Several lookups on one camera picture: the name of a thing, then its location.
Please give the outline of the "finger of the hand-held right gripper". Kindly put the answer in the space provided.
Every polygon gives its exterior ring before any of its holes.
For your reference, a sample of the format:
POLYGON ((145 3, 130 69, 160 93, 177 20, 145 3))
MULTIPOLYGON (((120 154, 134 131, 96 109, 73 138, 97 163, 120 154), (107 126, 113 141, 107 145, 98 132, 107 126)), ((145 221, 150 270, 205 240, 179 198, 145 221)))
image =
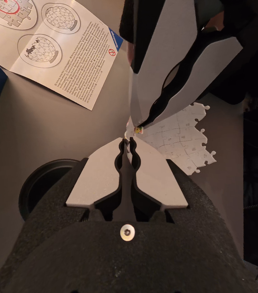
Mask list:
POLYGON ((199 40, 179 64, 177 74, 162 90, 142 126, 160 122, 193 103, 242 48, 234 36, 199 40))
POLYGON ((165 79, 187 55, 197 37, 195 6, 190 0, 166 0, 138 73, 130 69, 130 116, 133 125, 149 117, 165 79))

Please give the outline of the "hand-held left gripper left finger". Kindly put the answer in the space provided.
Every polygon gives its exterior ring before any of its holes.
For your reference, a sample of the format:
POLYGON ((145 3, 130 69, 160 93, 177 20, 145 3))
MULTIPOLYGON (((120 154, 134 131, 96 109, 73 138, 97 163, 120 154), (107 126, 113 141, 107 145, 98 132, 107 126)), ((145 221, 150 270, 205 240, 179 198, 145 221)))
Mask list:
POLYGON ((67 201, 68 207, 117 208, 121 199, 123 138, 117 138, 92 153, 67 201))

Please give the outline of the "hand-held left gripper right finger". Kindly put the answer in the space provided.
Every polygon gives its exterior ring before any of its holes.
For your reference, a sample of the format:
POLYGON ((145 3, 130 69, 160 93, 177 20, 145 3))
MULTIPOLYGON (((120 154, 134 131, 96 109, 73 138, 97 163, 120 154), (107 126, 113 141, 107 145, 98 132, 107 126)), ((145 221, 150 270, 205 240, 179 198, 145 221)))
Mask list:
POLYGON ((134 188, 148 198, 155 209, 188 207, 181 188, 167 160, 151 145, 138 137, 130 138, 134 188))

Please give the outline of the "partly built puzzle ball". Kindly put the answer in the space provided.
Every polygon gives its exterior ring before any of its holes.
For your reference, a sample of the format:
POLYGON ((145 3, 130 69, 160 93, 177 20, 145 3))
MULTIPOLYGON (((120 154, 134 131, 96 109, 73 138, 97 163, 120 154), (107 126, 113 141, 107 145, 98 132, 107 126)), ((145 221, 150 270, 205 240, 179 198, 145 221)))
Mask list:
MULTIPOLYGON (((159 151, 165 159, 172 160, 186 175, 199 173, 200 167, 215 163, 215 151, 206 150, 207 137, 204 129, 195 126, 206 116, 210 106, 194 102, 182 111, 144 128, 143 134, 135 137, 151 145, 159 151)), ((134 125, 131 117, 126 125, 125 139, 134 136, 134 125)))

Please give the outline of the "black ball stand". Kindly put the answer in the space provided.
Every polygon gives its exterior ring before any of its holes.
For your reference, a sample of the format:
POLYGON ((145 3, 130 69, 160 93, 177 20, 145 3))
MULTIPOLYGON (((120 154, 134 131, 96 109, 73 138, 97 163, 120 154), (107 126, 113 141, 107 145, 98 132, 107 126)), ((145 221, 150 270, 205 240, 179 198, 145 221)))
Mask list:
POLYGON ((79 162, 74 159, 53 160, 41 165, 29 175, 18 197, 18 208, 24 221, 47 191, 79 162))

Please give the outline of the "person's right hand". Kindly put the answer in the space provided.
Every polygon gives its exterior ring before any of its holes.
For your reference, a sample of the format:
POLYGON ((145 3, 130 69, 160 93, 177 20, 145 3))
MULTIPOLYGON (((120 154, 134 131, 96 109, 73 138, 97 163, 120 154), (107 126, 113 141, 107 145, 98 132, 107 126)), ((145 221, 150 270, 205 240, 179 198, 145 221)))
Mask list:
POLYGON ((119 34, 127 42, 127 60, 132 66, 135 57, 134 0, 125 0, 120 19, 119 34))

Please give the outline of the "folded paper leaflet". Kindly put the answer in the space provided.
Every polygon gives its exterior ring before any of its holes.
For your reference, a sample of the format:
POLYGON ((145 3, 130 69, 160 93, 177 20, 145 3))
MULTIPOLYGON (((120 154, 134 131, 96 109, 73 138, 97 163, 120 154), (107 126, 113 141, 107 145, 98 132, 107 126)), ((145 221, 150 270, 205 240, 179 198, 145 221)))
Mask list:
POLYGON ((122 43, 76 1, 0 0, 0 66, 90 111, 122 43))

